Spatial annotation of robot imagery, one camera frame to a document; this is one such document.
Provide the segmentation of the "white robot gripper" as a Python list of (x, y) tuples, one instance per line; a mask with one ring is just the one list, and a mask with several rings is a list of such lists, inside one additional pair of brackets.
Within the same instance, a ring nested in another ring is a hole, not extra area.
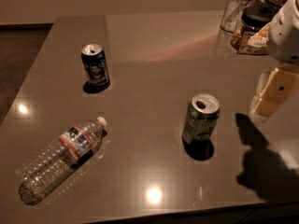
[(299, 0), (288, 0), (248, 44), (266, 48), (279, 63), (261, 72), (251, 100), (252, 113), (270, 118), (299, 89)]

